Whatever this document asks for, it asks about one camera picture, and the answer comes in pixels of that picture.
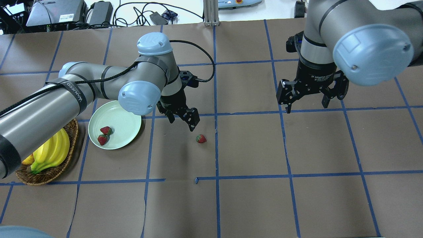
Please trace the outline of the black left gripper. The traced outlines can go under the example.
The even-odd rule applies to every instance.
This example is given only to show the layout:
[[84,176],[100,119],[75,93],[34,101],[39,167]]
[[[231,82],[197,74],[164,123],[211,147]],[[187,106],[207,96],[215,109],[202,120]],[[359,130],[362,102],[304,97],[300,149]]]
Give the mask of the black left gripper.
[[160,100],[157,102],[159,113],[165,115],[172,124],[175,116],[185,121],[189,130],[193,132],[200,122],[200,115],[197,108],[189,108],[186,104],[185,87],[197,88],[198,77],[189,71],[179,71],[176,77],[163,88]]

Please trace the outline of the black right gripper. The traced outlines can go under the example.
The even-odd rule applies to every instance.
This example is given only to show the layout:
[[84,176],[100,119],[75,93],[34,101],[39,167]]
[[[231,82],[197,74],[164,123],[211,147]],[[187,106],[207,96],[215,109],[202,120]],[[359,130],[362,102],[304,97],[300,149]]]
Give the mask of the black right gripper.
[[343,100],[348,93],[349,80],[343,71],[337,70],[334,62],[315,64],[299,60],[296,77],[290,81],[282,79],[278,84],[276,99],[291,113],[292,104],[307,95],[322,94],[323,108],[328,108],[332,99]]

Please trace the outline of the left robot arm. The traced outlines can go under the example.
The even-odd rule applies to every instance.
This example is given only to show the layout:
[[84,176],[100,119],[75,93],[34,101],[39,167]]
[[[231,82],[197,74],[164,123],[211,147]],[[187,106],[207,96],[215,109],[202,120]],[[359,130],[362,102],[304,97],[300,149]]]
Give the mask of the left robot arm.
[[1,111],[1,178],[20,167],[30,153],[94,100],[110,99],[134,115],[150,114],[157,107],[170,121],[184,120],[191,131],[200,121],[198,110],[186,105],[184,89],[195,76],[179,69],[171,41],[152,32],[136,43],[139,57],[129,67],[69,62],[59,77]]

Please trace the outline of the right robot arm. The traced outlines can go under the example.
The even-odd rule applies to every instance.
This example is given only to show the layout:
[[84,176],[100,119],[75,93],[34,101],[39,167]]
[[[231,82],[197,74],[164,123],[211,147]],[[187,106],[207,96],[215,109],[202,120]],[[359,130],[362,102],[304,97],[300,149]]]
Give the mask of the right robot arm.
[[380,10],[368,0],[313,0],[305,28],[288,38],[298,53],[296,77],[282,79],[276,99],[291,112],[306,95],[323,94],[327,108],[349,84],[374,86],[422,65],[422,1]]

